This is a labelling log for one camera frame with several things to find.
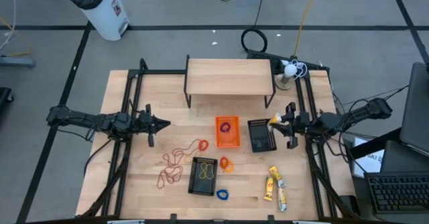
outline white ball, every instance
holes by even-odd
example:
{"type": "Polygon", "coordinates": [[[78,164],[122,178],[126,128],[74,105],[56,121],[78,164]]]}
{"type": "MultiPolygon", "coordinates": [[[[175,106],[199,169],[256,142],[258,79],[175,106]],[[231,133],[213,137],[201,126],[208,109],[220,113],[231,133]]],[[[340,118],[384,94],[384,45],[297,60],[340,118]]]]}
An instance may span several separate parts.
{"type": "Polygon", "coordinates": [[[298,71],[298,69],[296,68],[295,65],[293,64],[288,64],[287,66],[285,66],[284,68],[284,75],[286,77],[291,77],[294,76],[296,74],[296,72],[298,71]]]}

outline concrete floor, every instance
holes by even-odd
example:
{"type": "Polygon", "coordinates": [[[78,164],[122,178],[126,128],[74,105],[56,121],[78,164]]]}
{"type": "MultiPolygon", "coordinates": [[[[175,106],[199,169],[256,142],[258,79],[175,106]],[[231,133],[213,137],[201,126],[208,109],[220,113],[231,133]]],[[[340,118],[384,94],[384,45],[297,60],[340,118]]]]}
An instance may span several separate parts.
{"type": "MultiPolygon", "coordinates": [[[[429,25],[427,0],[403,0],[414,25],[429,25]]],[[[0,16],[12,20],[12,0],[0,0],[0,16]]],[[[298,25],[307,0],[264,0],[258,24],[298,25]]],[[[132,25],[249,25],[259,0],[123,0],[132,25]]],[[[17,0],[17,25],[85,25],[86,18],[69,0],[17,0]]],[[[314,0],[306,25],[406,25],[395,0],[314,0]]],[[[0,42],[5,39],[0,30],[0,42]]],[[[144,57],[150,68],[184,68],[195,58],[245,58],[242,30],[129,31],[118,42],[90,33],[68,106],[98,113],[110,70],[137,68],[144,57]]],[[[297,31],[265,30],[267,53],[292,54],[297,31]]],[[[47,136],[46,115],[58,104],[82,37],[82,30],[21,30],[33,47],[37,66],[0,68],[0,86],[10,87],[15,101],[0,128],[0,223],[16,220],[47,136]]],[[[429,32],[418,32],[429,44],[429,32]]],[[[248,35],[249,48],[261,40],[248,35]]],[[[25,50],[14,37],[2,54],[25,50]]],[[[331,82],[342,102],[407,84],[413,62],[423,61],[409,30],[304,31],[298,57],[331,67],[331,82]]],[[[401,125],[406,91],[389,100],[394,112],[385,121],[366,121],[353,131],[381,135],[401,125]]],[[[82,170],[90,144],[58,133],[28,221],[74,216],[82,170]]]]}

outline orange plastic basket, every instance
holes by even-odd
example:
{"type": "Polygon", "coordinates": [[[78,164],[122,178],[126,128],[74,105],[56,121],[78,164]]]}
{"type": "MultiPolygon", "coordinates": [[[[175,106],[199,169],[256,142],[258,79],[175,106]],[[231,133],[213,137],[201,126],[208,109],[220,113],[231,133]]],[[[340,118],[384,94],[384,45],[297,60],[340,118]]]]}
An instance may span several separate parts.
{"type": "Polygon", "coordinates": [[[237,116],[216,117],[216,145],[218,148],[240,147],[240,124],[237,116]]]}

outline white cable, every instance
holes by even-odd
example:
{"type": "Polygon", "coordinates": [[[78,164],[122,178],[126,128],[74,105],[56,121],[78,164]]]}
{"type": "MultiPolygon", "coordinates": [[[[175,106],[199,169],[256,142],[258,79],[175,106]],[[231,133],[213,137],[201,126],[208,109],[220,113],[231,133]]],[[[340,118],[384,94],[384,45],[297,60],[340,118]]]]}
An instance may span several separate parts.
{"type": "Polygon", "coordinates": [[[13,0],[13,25],[12,25],[12,30],[9,33],[9,35],[7,36],[7,39],[5,40],[5,42],[0,46],[0,50],[3,49],[3,47],[5,47],[5,45],[11,39],[13,31],[15,30],[15,24],[16,24],[16,0],[13,0]]]}
{"type": "Polygon", "coordinates": [[[287,65],[294,65],[297,69],[300,69],[300,71],[299,71],[299,73],[298,74],[295,74],[295,79],[294,80],[296,80],[296,79],[298,79],[298,78],[301,78],[301,77],[303,77],[303,76],[305,76],[306,74],[307,74],[307,72],[308,72],[308,68],[307,68],[307,65],[306,64],[304,64],[304,63],[302,63],[302,62],[298,62],[296,59],[293,59],[292,61],[287,61],[287,60],[282,60],[282,64],[285,66],[285,68],[286,68],[286,66],[287,65]]]}

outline white trash can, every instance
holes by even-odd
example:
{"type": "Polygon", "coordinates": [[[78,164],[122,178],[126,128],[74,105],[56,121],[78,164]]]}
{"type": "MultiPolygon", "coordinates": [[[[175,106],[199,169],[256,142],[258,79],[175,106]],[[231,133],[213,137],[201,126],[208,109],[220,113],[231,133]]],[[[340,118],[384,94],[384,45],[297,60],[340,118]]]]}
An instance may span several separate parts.
{"type": "Polygon", "coordinates": [[[86,15],[101,37],[119,40],[129,25],[121,0],[71,0],[86,15]]]}

